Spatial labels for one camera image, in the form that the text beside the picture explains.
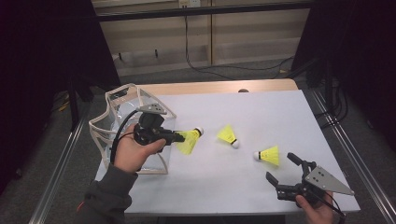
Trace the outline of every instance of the power outlet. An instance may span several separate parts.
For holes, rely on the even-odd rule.
[[[178,6],[180,8],[184,7],[200,7],[201,0],[178,0]]]
[[[190,7],[200,7],[201,0],[190,0]]]

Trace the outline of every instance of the white paper sheet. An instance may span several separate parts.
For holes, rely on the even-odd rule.
[[[204,128],[191,155],[173,147],[169,175],[140,175],[127,213],[154,216],[272,215],[301,211],[279,201],[265,179],[301,183],[302,168],[287,158],[293,152],[315,161],[347,184],[301,91],[159,96],[177,114],[176,130]],[[217,138],[231,124],[238,149]],[[255,161],[253,152],[278,145],[278,167]],[[99,167],[96,179],[106,169]],[[359,211],[353,196],[334,194],[344,212]]]

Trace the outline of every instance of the metal bracket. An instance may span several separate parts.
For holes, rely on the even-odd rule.
[[[332,192],[355,195],[355,192],[335,178],[332,174],[327,172],[323,167],[317,166],[309,175],[305,177],[305,180],[315,185],[316,187]]]
[[[142,105],[139,108],[137,108],[137,110],[140,112],[146,112],[150,114],[162,114],[162,115],[166,114],[166,111],[159,104]]]

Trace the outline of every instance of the human hand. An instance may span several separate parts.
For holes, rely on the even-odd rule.
[[[125,130],[127,134],[119,141],[114,160],[114,166],[130,174],[139,170],[148,156],[157,153],[166,144],[165,139],[160,139],[146,146],[138,144],[134,140],[134,126],[135,124],[132,124]]]
[[[327,193],[323,199],[332,204],[332,192],[327,191]],[[326,204],[319,202],[314,208],[302,195],[296,196],[296,202],[304,209],[309,224],[332,224],[332,209]]]

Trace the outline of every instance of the shuttlecock cork tip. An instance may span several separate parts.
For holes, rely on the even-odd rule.
[[[204,135],[204,129],[203,129],[203,128],[201,128],[201,127],[196,127],[195,130],[198,131],[198,133],[199,133],[200,136]]]
[[[260,160],[260,152],[253,152],[253,157],[254,157],[254,160],[259,161]]]
[[[239,148],[239,141],[238,141],[238,139],[235,139],[233,142],[231,142],[231,146],[233,146],[233,148]]]

